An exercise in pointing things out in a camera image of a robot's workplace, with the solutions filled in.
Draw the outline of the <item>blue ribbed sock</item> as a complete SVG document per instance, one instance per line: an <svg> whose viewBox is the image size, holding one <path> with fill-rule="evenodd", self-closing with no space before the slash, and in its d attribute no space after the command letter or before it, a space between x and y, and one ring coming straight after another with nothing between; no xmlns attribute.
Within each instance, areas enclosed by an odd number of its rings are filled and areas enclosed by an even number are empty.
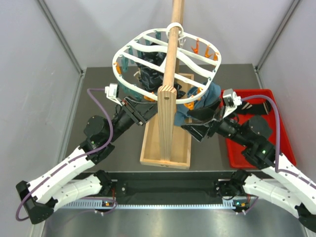
<svg viewBox="0 0 316 237"><path fill-rule="evenodd" d="M206 93L201 96L198 100L194 101L193 109L199 109L202 107L207 107L216 102L221 95L221 87L214 82L210 84ZM176 113L174 117L174 125L181 126L185 123L185 120L190 116L187 112L190 109L185 106L185 104L177 104L176 105Z"/></svg>

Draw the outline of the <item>white round clip hanger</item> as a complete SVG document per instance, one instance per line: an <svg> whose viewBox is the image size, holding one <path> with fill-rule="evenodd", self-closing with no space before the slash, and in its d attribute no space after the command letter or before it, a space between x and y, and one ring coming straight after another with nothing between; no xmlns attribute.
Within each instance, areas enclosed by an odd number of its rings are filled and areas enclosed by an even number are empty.
<svg viewBox="0 0 316 237"><path fill-rule="evenodd" d="M161 65L155 65L130 53L130 51L142 53L165 53L166 58ZM164 74L162 88L167 89L167 82L175 79L185 84L197 87L196 95L186 99L177 99L176 104L188 104L202 97L211 83L222 63L222 55L219 49L211 42L186 33L180 23L170 23L166 28L154 28L146 30L129 41L119 49L112 59L113 72L118 80L126 88L144 95L154 101L158 96L147 92L136 85L127 82L117 70L118 59L122 59L121 67L127 67L129 61L149 67ZM206 79L206 84L188 79L175 72L176 60L184 63L194 73Z"/></svg>

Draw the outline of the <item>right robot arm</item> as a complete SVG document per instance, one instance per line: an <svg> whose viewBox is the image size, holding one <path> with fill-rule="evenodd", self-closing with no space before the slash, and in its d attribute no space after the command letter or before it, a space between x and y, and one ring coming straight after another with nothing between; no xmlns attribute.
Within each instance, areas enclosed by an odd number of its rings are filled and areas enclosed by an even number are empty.
<svg viewBox="0 0 316 237"><path fill-rule="evenodd" d="M288 211L311 231L316 230L316 184L293 165L280 150L280 131L276 144L269 141L272 130L266 120L255 115L243 124L231 117L240 100L228 99L217 109L211 105L189 112L195 122L181 127L196 140L202 141L215 133L244 147L242 155L248 163L282 184L272 185L253 173L235 171L226 183L232 196L251 195L262 198Z"/></svg>

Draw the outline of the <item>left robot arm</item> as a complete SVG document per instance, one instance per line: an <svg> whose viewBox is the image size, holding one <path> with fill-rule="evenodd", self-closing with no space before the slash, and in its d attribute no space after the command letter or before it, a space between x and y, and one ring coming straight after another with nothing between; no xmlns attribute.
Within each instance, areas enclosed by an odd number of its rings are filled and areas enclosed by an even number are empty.
<svg viewBox="0 0 316 237"><path fill-rule="evenodd" d="M114 141L132 125L145 125L157 112L157 103L126 96L117 103L113 118L107 112L103 116L91 116L83 131L86 139L72 153L42 176L16 185L21 199L16 220L29 220L36 225L72 201L108 195L112 181L105 171L99 170L81 181L72 183L71 180L105 160L115 148Z"/></svg>

